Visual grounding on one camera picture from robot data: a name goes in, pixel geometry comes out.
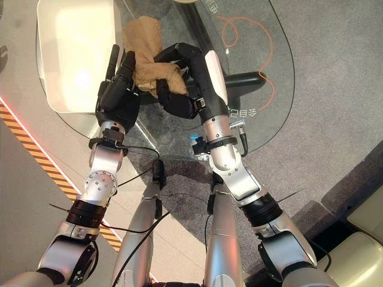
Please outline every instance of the tan cloth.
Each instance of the tan cloth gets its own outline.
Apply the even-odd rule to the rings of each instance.
[[[170,91],[186,94],[180,68],[171,63],[155,63],[154,57],[162,51],[162,33],[158,20],[141,16],[124,28],[124,47],[136,54],[136,71],[133,80],[140,90],[157,97],[156,80],[166,79]]]

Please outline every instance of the yellow and black hazard stripe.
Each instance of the yellow and black hazard stripe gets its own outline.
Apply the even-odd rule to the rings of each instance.
[[[11,112],[11,110],[4,105],[4,102],[0,98],[0,118],[12,131],[16,138],[22,143],[26,150],[33,156],[38,162],[41,168],[48,174],[54,183],[66,194],[66,196],[74,201],[78,196],[77,189],[74,188],[74,184],[69,181],[65,174],[57,168],[57,165],[53,160],[47,156],[46,152],[40,148],[38,142],[31,136],[27,129],[17,119],[17,117]],[[121,241],[118,237],[108,228],[100,227],[100,233],[107,240],[107,242],[117,252],[120,250]]]

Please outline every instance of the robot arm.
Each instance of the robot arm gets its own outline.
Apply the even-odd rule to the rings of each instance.
[[[106,80],[99,89],[96,116],[101,132],[89,142],[92,152],[84,192],[59,225],[38,270],[20,274],[1,286],[78,286],[96,267],[99,225],[117,191],[117,172],[126,155],[120,147],[139,111],[139,97],[133,92],[132,81],[135,55],[126,53],[114,75],[118,51],[119,47],[113,46]]]
[[[210,153],[213,172],[222,178],[256,236],[262,240],[259,252],[269,274],[277,281],[284,281],[284,286],[337,286],[316,268],[314,251],[303,234],[267,188],[242,164],[241,155],[234,147],[237,141],[230,131],[226,88],[215,51],[203,55],[198,48],[181,43],[161,52],[156,60],[181,60],[189,67],[203,99],[200,100],[203,105],[193,112],[199,113],[206,135],[206,142],[200,138],[193,147],[194,152]],[[210,286],[209,280],[205,278],[207,286]]]

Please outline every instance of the white tray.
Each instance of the white tray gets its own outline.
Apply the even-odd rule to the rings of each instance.
[[[56,112],[93,113],[113,44],[122,51],[113,0],[39,0],[41,75]]]

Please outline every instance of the glass tabletop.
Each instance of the glass tabletop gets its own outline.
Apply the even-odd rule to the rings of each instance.
[[[243,122],[249,152],[271,140],[283,126],[294,95],[293,61],[287,40],[268,1],[203,0],[180,4],[173,0],[115,0],[121,22],[150,16],[162,27],[163,47],[176,42],[213,48],[227,76],[258,71],[266,75],[258,90],[229,89],[230,123]],[[37,59],[39,62],[37,37]],[[71,128],[87,138],[98,134],[92,114],[58,114]],[[156,148],[162,157],[206,160],[193,154],[192,145],[203,136],[199,117],[186,120],[168,114],[155,100],[141,105],[137,122],[126,135],[125,145]]]

